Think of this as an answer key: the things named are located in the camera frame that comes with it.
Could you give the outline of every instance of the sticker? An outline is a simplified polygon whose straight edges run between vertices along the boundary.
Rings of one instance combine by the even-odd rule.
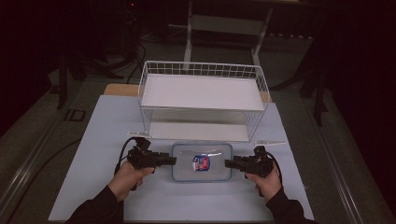
[[[192,169],[194,171],[208,171],[210,159],[207,155],[196,155],[192,160]]]

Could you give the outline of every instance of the white wire basket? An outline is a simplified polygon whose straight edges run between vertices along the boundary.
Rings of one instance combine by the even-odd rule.
[[[248,142],[271,102],[262,69],[147,61],[138,90],[150,138]]]

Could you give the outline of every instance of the forearm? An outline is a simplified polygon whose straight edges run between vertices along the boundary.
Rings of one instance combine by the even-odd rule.
[[[266,205],[277,224],[317,223],[304,217],[304,209],[296,200],[289,200],[283,188]]]
[[[106,223],[110,219],[122,223],[122,209],[122,203],[106,186],[95,198],[81,204],[66,223]]]

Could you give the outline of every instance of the dark background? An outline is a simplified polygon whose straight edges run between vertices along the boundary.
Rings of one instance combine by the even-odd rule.
[[[96,2],[99,9],[105,8],[101,7],[104,0]],[[136,1],[143,15],[139,20],[145,21],[154,31],[166,33],[167,23],[186,24],[186,2]],[[90,57],[103,57],[104,46],[111,37],[104,32],[108,26],[92,15],[90,3],[3,1],[0,9],[0,136],[50,89],[47,75],[58,67],[60,40],[66,39]],[[396,170],[396,7],[390,1],[348,3],[349,6],[340,10],[280,7],[273,15],[268,33],[282,34],[281,38],[290,35],[317,37],[307,52],[307,60],[314,68],[323,64],[329,66],[326,85],[332,90],[334,101],[362,156],[396,214],[393,192],[396,189],[393,174]],[[265,7],[255,7],[257,13],[252,16],[260,17]],[[115,7],[115,23],[122,22],[119,20],[122,11],[117,12],[117,8],[121,7]],[[227,7],[214,5],[198,7],[198,10],[224,15],[244,14],[242,7],[240,11],[229,11]]]

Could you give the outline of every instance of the human hand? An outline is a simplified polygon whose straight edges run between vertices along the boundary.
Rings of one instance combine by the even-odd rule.
[[[143,184],[143,177],[151,174],[154,168],[144,168],[136,170],[131,163],[126,161],[114,175],[108,184],[110,190],[114,193],[117,201],[123,201],[129,194],[130,189],[134,186]]]
[[[265,177],[259,177],[258,175],[247,174],[247,178],[256,183],[258,190],[262,192],[264,200],[268,203],[282,188],[282,184],[279,179],[279,172],[273,162],[273,169],[271,173]]]

